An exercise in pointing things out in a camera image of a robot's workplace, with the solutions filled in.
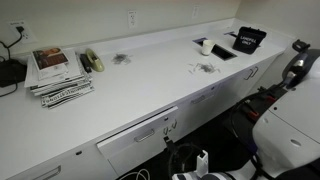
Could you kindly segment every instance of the white wall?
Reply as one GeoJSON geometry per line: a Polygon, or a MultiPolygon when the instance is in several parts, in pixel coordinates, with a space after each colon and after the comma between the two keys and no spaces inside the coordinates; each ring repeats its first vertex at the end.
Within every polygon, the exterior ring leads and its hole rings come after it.
{"type": "MultiPolygon", "coordinates": [[[[242,0],[236,17],[290,34],[320,48],[319,0],[242,0]]],[[[281,80],[281,73],[297,53],[291,47],[276,59],[258,82],[268,87],[281,80]]]]}
{"type": "MultiPolygon", "coordinates": [[[[234,17],[241,0],[1,0],[0,40],[13,42],[7,21],[25,19],[37,43],[19,44],[13,53],[46,46],[69,46],[160,31],[234,17]],[[196,19],[193,6],[200,5],[196,19]],[[127,11],[138,12],[129,29],[127,11]]],[[[0,55],[6,54],[0,47],[0,55]]]]}

